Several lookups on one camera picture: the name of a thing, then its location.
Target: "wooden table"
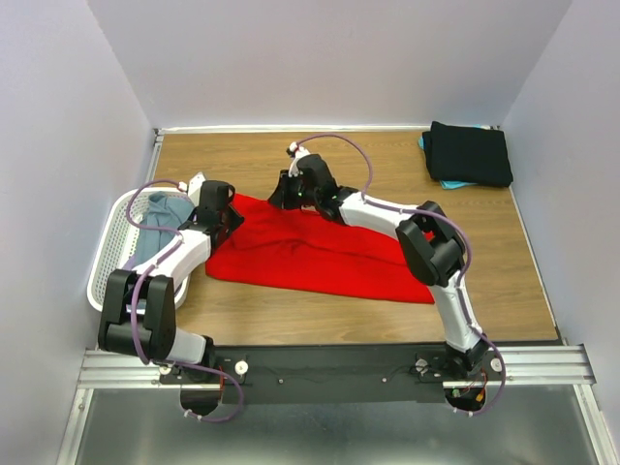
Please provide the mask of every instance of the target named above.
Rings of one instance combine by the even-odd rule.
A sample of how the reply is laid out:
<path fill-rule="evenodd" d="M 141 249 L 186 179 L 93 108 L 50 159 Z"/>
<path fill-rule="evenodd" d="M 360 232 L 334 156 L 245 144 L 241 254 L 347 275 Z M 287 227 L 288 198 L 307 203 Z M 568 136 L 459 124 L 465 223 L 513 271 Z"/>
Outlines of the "wooden table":
<path fill-rule="evenodd" d="M 307 134 L 166 135 L 155 178 L 188 181 L 197 171 L 230 182 L 237 192 L 266 199 L 279 170 L 288 166 L 286 147 Z M 480 324 L 496 340 L 557 337 L 543 290 L 508 189 L 443 190 L 428 176 L 418 132 L 351 133 L 372 158 L 368 194 L 401 203 L 433 200 L 470 236 L 474 261 L 467 286 Z M 340 184 L 361 187 L 362 158 L 345 142 L 307 143 L 328 162 Z M 218 281 L 202 267 L 191 277 L 177 312 L 184 329 L 213 337 L 216 344 L 329 344 L 443 340 L 434 305 L 405 304 L 273 289 Z"/>

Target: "teal cloth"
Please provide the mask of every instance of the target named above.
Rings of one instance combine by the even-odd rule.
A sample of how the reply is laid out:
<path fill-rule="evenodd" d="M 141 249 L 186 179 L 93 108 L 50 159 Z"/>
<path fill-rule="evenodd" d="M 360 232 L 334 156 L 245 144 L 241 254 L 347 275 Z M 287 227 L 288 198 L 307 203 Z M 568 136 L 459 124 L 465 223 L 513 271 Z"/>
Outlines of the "teal cloth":
<path fill-rule="evenodd" d="M 192 211 L 194 211 L 194 205 L 189 199 L 156 192 L 148 196 L 148 209 L 140 224 L 177 229 L 189 219 Z M 153 258 L 170 243 L 173 237 L 174 234 L 168 231 L 140 230 L 136 252 L 131 258 L 133 266 L 143 264 Z"/>
<path fill-rule="evenodd" d="M 422 150 L 424 149 L 424 139 L 422 138 L 422 136 L 420 136 L 418 139 L 418 145 L 419 145 L 419 148 L 421 148 Z M 444 189 L 449 189 L 449 190 L 458 189 L 460 187 L 476 185 L 475 182 L 463 182 L 463 181 L 439 181 L 439 183 L 442 185 Z"/>

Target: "gray wall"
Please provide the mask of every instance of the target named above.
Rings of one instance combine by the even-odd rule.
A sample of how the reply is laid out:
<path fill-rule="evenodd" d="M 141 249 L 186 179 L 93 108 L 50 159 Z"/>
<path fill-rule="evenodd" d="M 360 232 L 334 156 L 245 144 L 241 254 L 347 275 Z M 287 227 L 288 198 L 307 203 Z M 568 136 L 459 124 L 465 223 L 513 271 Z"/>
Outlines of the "gray wall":
<path fill-rule="evenodd" d="M 620 3 L 575 0 L 504 125 L 559 327 L 584 342 L 620 441 Z"/>
<path fill-rule="evenodd" d="M 151 122 L 498 124 L 570 0 L 89 0 Z"/>
<path fill-rule="evenodd" d="M 0 56 L 0 462 L 55 463 L 90 265 L 152 132 L 85 1 L 0 2 Z"/>

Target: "white laundry basket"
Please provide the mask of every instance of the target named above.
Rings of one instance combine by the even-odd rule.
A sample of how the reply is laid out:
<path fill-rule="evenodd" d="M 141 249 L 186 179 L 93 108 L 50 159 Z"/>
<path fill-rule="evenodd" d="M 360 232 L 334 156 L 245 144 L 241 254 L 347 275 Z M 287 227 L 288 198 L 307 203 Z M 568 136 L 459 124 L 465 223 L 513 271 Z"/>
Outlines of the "white laundry basket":
<path fill-rule="evenodd" d="M 140 230 L 131 226 L 127 218 L 125 218 L 127 204 L 135 192 L 136 190 L 133 190 L 121 196 L 112 206 L 104 234 L 97 248 L 97 256 L 95 257 L 93 268 L 90 271 L 86 293 L 90 304 L 100 312 L 104 306 L 104 296 L 106 295 L 106 284 L 109 275 L 115 269 L 126 264 L 136 250 L 136 242 L 138 241 Z M 189 200 L 185 194 L 177 191 L 175 188 L 146 188 L 139 194 L 132 205 L 131 214 L 136 223 L 142 220 L 142 216 L 148 208 L 148 196 L 154 192 L 163 192 L 167 196 Z M 176 308 L 180 307 L 185 300 L 189 279 L 189 276 L 185 278 L 174 294 L 174 305 Z"/>

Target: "folded red towel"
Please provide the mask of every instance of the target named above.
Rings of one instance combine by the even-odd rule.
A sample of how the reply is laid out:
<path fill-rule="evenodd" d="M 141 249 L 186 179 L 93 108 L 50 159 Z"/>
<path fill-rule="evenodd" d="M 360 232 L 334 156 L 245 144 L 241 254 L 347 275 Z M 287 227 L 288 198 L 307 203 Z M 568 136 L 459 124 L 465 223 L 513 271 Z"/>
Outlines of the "folded red towel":
<path fill-rule="evenodd" d="M 398 242 L 330 223 L 314 211 L 281 210 L 237 194 L 245 222 L 206 262 L 217 279 L 316 293 L 433 303 Z"/>

